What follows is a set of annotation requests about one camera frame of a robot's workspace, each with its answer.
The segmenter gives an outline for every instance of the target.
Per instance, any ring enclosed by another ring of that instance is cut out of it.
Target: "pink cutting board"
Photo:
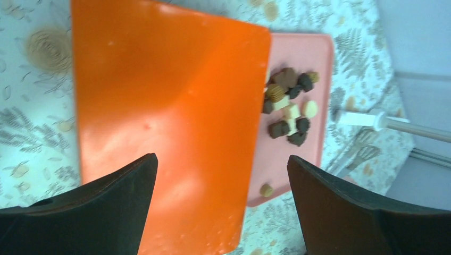
[[[290,191],[287,174],[287,161],[290,155],[298,155],[316,166],[321,166],[333,58],[333,41],[327,35],[272,34],[269,63],[271,74],[284,67],[293,67],[299,74],[306,71],[319,72],[320,81],[315,83],[314,89],[308,93],[301,92],[292,100],[299,107],[306,100],[315,100],[319,112],[310,119],[311,126],[307,139],[301,147],[290,144],[287,137],[272,139],[269,136],[268,125],[282,119],[282,110],[269,115],[261,114],[252,179],[247,197],[248,206],[258,206]],[[274,194],[269,198],[260,195],[260,188],[265,183],[274,188]]]

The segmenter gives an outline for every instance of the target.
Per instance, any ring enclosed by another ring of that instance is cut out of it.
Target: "tablecloth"
[[[330,113],[337,108],[404,108],[374,0],[166,0],[270,27],[329,34],[336,45]],[[28,206],[80,185],[74,115],[69,1],[0,0],[0,208]],[[327,124],[322,168],[350,146],[358,127]],[[413,148],[411,135],[385,130],[381,154],[351,181],[385,194]],[[302,254],[291,192],[247,208],[231,254]]]

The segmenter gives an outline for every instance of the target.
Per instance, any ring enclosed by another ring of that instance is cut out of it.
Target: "orange tray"
[[[319,112],[310,120],[311,127],[307,140],[301,147],[290,144],[286,137],[272,139],[269,136],[268,125],[282,119],[282,110],[269,115],[261,114],[248,206],[258,206],[290,190],[287,174],[287,161],[290,155],[299,155],[312,164],[321,166],[333,57],[333,41],[327,35],[300,33],[272,35],[269,64],[271,73],[278,72],[283,67],[293,67],[299,73],[319,72],[320,81],[315,83],[314,89],[308,93],[301,92],[292,100],[299,107],[306,100],[315,100],[319,106]],[[274,194],[271,197],[265,198],[260,195],[263,184],[269,184],[274,188]]]
[[[149,0],[76,0],[72,17],[82,182],[155,152],[139,254],[232,251],[269,30]]]

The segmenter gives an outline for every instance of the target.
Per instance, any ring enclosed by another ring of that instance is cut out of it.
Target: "orange cutting board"
[[[233,250],[269,30],[149,0],[76,0],[72,18],[82,182],[155,152],[139,254]]]

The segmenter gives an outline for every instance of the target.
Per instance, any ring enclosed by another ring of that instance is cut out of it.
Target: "metal pole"
[[[428,137],[435,140],[451,143],[451,132],[439,129],[432,129],[430,127],[425,126],[418,126],[415,124],[405,123],[401,121],[395,121],[389,118],[386,118],[385,121],[387,123],[387,128],[389,129],[399,130],[402,132],[416,134],[422,137]]]

